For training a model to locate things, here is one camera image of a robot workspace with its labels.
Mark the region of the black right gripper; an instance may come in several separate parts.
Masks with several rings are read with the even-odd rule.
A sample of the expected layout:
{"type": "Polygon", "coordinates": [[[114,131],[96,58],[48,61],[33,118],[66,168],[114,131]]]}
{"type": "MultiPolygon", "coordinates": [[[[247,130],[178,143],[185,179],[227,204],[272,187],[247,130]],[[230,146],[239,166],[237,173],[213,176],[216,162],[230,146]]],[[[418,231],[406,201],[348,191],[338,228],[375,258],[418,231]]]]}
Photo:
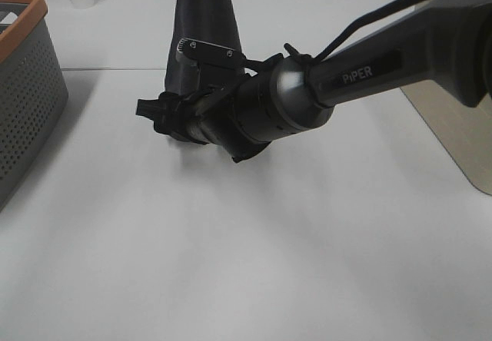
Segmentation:
{"type": "Polygon", "coordinates": [[[221,87],[187,94],[163,91],[154,100],[138,99],[135,114],[151,119],[155,132],[176,141],[219,146],[235,163],[257,156],[270,144],[246,135],[231,92],[221,87]]]}

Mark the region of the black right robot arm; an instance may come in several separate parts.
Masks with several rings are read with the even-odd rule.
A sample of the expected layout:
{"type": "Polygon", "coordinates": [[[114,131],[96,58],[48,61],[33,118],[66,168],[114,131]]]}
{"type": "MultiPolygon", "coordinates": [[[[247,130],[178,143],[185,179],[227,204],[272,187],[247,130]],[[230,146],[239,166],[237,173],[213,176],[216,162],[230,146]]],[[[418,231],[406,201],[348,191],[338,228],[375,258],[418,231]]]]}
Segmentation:
{"type": "Polygon", "coordinates": [[[197,68],[197,90],[141,99],[159,134],[224,148],[235,162],[272,141],[327,123],[338,104],[432,80],[474,108],[491,90],[491,0],[435,0],[319,64],[275,55],[246,74],[232,48],[183,38],[178,60],[197,68]]]}

